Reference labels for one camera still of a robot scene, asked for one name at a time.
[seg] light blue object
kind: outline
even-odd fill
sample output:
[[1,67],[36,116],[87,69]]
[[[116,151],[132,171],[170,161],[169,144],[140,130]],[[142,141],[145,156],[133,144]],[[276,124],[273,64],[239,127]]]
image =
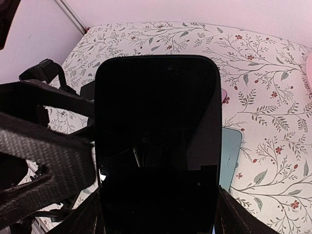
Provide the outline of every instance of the light blue object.
[[228,191],[233,179],[237,159],[239,155],[242,134],[240,131],[222,128],[222,151],[219,184]]

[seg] white wall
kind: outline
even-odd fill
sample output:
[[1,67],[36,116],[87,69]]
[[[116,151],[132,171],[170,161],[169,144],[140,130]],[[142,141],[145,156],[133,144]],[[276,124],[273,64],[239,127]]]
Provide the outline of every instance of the white wall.
[[82,34],[52,0],[21,0],[5,47],[0,51],[0,83],[43,59],[62,64]]
[[311,0],[67,0],[87,26],[197,21],[251,30],[312,47]]

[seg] floral pattern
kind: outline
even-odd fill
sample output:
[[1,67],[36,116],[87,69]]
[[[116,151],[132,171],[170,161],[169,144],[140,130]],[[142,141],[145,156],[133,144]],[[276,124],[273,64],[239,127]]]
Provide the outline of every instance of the floral pattern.
[[[279,233],[312,234],[312,92],[305,69],[311,52],[280,38],[204,23],[118,23],[92,27],[63,68],[79,93],[109,58],[211,58],[228,93],[223,126],[243,134],[230,193]],[[54,130],[71,133],[86,125],[86,117],[48,109]]]

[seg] red flower print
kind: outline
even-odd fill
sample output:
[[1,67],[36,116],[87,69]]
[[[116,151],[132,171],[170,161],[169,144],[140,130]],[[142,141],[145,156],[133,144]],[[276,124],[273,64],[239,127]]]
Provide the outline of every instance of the red flower print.
[[291,204],[291,207],[292,207],[293,209],[298,208],[298,207],[299,207],[299,201],[295,200],[294,203]]
[[274,91],[273,91],[272,94],[271,94],[271,96],[272,96],[271,98],[277,97],[277,92],[274,92]]
[[278,154],[278,155],[280,155],[281,154],[281,152],[282,152],[282,147],[277,147],[276,149],[275,149],[275,152]]
[[241,179],[243,177],[243,174],[240,172],[238,175],[236,175],[237,178]]
[[251,61],[251,60],[253,60],[253,59],[254,59],[254,56],[252,56],[252,55],[248,55],[248,56],[247,56],[247,58]]
[[226,99],[224,99],[223,103],[229,104],[229,100],[230,100],[230,98],[227,97]]

